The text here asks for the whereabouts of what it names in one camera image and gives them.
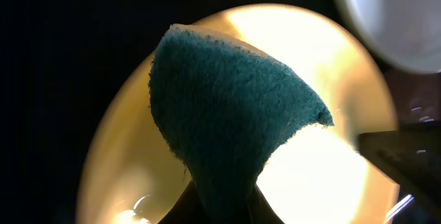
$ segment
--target white bowl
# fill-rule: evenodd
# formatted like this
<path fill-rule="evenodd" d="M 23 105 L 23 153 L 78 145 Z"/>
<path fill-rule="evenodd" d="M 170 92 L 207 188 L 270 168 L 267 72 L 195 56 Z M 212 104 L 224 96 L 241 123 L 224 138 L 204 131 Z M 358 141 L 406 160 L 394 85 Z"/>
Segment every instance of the white bowl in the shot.
<path fill-rule="evenodd" d="M 353 31 L 382 59 L 441 72 L 441 0 L 336 0 Z"/>
<path fill-rule="evenodd" d="M 306 127 L 268 161 L 258 185 L 275 213 L 285 223 L 384 223 L 398 185 L 354 152 L 354 138 L 394 130 L 397 123 L 387 87 L 363 47 L 334 22 L 293 6 L 244 6 L 195 24 L 286 63 L 334 116 L 335 127 Z M 134 212 L 157 223 L 190 180 L 148 108 L 152 58 L 127 80 L 96 132 L 77 223 L 124 223 Z"/>

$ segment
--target sponge edge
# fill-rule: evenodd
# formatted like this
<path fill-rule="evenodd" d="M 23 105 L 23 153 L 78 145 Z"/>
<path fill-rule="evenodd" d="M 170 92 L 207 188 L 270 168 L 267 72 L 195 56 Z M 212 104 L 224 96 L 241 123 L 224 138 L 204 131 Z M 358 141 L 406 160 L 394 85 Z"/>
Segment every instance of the sponge edge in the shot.
<path fill-rule="evenodd" d="M 246 204 L 272 152 L 297 130 L 333 125 L 291 68 L 200 27 L 174 25 L 165 33 L 149 86 L 155 124 L 214 223 L 228 223 Z"/>

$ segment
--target scouring pad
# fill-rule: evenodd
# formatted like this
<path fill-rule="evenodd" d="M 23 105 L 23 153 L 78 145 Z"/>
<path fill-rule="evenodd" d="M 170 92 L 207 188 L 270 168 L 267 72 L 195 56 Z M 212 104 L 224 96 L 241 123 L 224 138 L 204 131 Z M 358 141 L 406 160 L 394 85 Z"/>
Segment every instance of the scouring pad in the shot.
<path fill-rule="evenodd" d="M 229 223 L 246 204 L 279 145 L 306 125 L 333 125 L 326 105 L 291 68 L 197 26 L 176 24 L 165 33 L 149 86 L 155 124 L 190 171 L 213 223 Z"/>

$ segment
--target bright light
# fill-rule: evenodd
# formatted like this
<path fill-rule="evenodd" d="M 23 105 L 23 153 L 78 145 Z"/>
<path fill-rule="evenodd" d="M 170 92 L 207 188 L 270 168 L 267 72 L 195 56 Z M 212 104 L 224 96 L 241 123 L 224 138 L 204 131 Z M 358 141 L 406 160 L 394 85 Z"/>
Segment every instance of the bright light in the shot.
<path fill-rule="evenodd" d="M 149 220 L 146 218 L 136 220 L 134 218 L 135 216 L 136 214 L 133 210 L 125 210 L 115 216 L 114 224 L 150 224 Z"/>
<path fill-rule="evenodd" d="M 285 223 L 350 223 L 367 163 L 331 129 L 309 126 L 271 156 L 257 184 Z"/>

